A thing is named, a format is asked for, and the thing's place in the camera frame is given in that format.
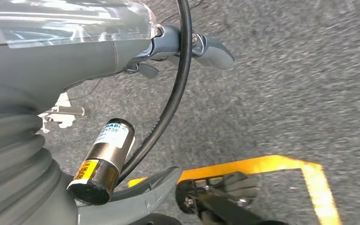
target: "yellow road marking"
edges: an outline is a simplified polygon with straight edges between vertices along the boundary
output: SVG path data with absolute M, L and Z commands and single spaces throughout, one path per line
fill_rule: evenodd
M 220 176 L 237 171 L 245 174 L 256 174 L 291 169 L 301 169 L 315 213 L 321 225 L 341 225 L 342 222 L 322 166 L 316 163 L 278 155 L 264 156 L 185 170 L 179 182 L 188 179 Z M 144 179 L 131 180 L 128 186 L 134 186 Z

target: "asphalt road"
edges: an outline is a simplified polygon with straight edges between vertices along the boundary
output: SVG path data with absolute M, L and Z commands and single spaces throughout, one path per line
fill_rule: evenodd
M 176 13 L 173 0 L 147 0 L 158 20 Z M 205 0 L 192 10 L 194 29 L 223 41 L 238 58 L 231 71 L 193 63 L 187 90 L 170 126 L 131 174 L 151 175 L 285 155 L 323 166 L 343 224 L 360 225 L 360 1 Z M 105 78 L 73 101 L 90 115 L 52 128 L 47 147 L 75 173 L 108 119 L 136 128 L 137 142 L 154 125 L 175 76 L 170 63 L 149 80 L 140 74 Z M 86 94 L 96 81 L 69 91 Z M 300 171 L 261 175 L 259 212 L 291 224 L 319 224 Z M 185 223 L 173 198 L 159 212 Z

